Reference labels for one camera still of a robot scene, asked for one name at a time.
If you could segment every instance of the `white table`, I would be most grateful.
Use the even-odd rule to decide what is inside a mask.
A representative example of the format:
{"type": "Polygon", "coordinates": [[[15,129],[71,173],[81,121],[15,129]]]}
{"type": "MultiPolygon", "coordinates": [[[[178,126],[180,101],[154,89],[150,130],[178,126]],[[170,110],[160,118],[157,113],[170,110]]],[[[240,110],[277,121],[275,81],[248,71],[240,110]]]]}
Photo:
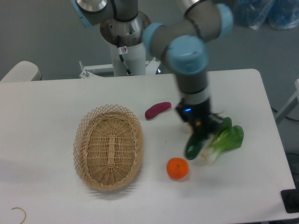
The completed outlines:
{"type": "Polygon", "coordinates": [[[166,163],[183,157],[190,134],[172,109],[146,121],[155,103],[179,101],[172,75],[0,84],[1,223],[232,224],[296,218],[280,191],[293,189],[278,130],[256,70],[209,73],[214,112],[241,125],[241,148],[214,165],[189,162],[184,182],[171,180],[166,163]],[[144,157],[123,191],[94,191],[73,165],[81,119],[92,109],[119,104],[139,118],[144,157]]]}

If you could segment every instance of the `cable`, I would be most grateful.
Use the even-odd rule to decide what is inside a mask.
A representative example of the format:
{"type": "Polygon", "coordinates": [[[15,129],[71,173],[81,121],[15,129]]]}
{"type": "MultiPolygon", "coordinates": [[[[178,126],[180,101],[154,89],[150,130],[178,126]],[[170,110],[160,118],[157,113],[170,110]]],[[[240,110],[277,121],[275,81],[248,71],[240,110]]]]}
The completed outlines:
{"type": "MultiPolygon", "coordinates": [[[[121,47],[120,46],[120,40],[121,40],[121,37],[120,36],[117,36],[116,37],[116,42],[117,42],[117,49],[119,50],[119,48],[121,47]]],[[[124,64],[125,68],[126,68],[126,71],[127,71],[127,75],[128,76],[132,76],[133,73],[130,71],[130,69],[128,68],[127,66],[127,63],[125,62],[125,60],[123,59],[123,56],[122,56],[122,52],[119,52],[119,57],[120,57],[120,60],[121,62],[124,64]]]]}
{"type": "MultiPolygon", "coordinates": [[[[275,113],[277,113],[278,111],[277,110],[275,110],[273,107],[271,107],[271,109],[275,112],[275,113]]],[[[287,119],[287,120],[291,120],[291,121],[296,121],[296,122],[299,122],[299,120],[297,120],[297,119],[294,119],[294,118],[290,118],[290,117],[285,117],[285,119],[287,119]]]]}

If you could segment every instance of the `blue plastic bag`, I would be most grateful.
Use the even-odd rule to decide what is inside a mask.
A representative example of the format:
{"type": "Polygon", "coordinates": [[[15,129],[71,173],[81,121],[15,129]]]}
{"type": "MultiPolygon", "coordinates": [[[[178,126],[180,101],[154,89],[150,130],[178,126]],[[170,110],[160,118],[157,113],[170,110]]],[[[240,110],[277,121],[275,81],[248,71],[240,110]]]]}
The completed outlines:
{"type": "Polygon", "coordinates": [[[235,21],[243,26],[258,30],[265,23],[275,0],[237,0],[235,21]]]}
{"type": "Polygon", "coordinates": [[[275,29],[299,26],[299,0],[276,0],[268,15],[269,24],[275,29]]]}

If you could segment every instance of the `oval basket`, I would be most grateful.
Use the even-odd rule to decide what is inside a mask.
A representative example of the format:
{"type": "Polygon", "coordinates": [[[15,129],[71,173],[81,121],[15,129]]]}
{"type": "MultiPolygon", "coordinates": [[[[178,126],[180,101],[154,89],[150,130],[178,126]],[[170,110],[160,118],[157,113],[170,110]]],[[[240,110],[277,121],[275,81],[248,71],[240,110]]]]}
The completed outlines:
{"type": "Polygon", "coordinates": [[[74,144],[75,170],[90,187],[114,190],[137,174],[143,137],[137,117],[127,108],[106,105],[88,113],[74,144]]]}

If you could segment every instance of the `orange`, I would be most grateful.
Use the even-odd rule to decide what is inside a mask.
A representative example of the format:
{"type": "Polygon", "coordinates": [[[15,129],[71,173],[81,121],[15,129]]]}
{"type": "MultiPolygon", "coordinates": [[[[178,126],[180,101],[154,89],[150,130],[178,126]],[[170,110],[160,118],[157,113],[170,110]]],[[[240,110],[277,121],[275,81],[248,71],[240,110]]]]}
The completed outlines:
{"type": "Polygon", "coordinates": [[[172,158],[168,161],[166,170],[173,179],[181,179],[189,172],[189,166],[186,160],[182,158],[172,158]]]}

